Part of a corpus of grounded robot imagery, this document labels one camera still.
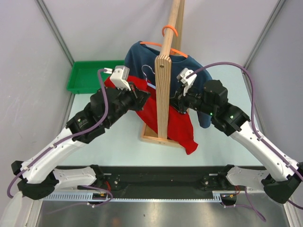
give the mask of orange hanger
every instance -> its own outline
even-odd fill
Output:
[[[162,35],[163,35],[163,36],[164,36],[164,30],[165,30],[166,28],[170,28],[171,30],[173,30],[173,32],[175,33],[176,37],[178,37],[178,32],[177,32],[177,30],[176,30],[173,26],[171,26],[171,25],[166,25],[166,26],[164,26],[164,27],[162,28]]]
[[[162,44],[153,43],[153,42],[140,42],[140,44],[148,44],[148,45],[162,46]],[[183,52],[181,52],[181,51],[178,51],[178,50],[176,50],[176,49],[173,49],[173,48],[170,49],[170,52],[178,53],[178,54],[180,54],[181,56],[186,57],[186,58],[188,57],[187,54],[185,54],[185,53],[183,53]]]

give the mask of red wire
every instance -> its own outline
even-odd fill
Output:
[[[110,190],[111,190],[111,188],[110,188],[109,182],[108,182],[108,181],[106,181],[105,183],[106,183],[106,185],[107,185],[107,189],[110,191]]]
[[[239,191],[239,192],[236,193],[236,195],[239,195],[240,192],[241,192],[240,187],[236,185],[235,188],[236,188],[237,191]]]

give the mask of wooden pole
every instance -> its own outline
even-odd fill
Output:
[[[175,27],[179,6],[180,0],[174,0],[171,6],[168,25]],[[155,60],[158,137],[162,139],[167,138],[171,72],[171,59],[169,57],[169,53],[174,36],[173,30],[169,28],[166,28],[164,33],[165,36],[160,55],[157,56]]]
[[[180,1],[179,12],[177,17],[177,22],[175,29],[178,32],[178,36],[174,36],[172,39],[171,47],[180,51],[181,50],[181,41],[182,41],[182,28],[183,28],[183,16],[184,16],[184,5],[185,0]]]

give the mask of wooden base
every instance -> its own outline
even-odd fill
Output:
[[[141,140],[148,143],[156,143],[176,148],[182,148],[182,146],[176,141],[158,138],[158,134],[155,133],[155,131],[148,127],[145,123],[142,127]]]

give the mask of wooden stand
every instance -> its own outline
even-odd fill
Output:
[[[174,35],[172,29],[165,29],[164,41],[159,56],[155,60],[156,96],[157,96],[157,120],[158,134],[144,124],[141,139],[150,143],[181,147],[178,142],[167,139],[167,126],[169,119],[169,92],[171,59],[169,57],[171,47],[180,50],[183,13],[185,0],[174,0],[168,25],[174,27],[178,36]]]

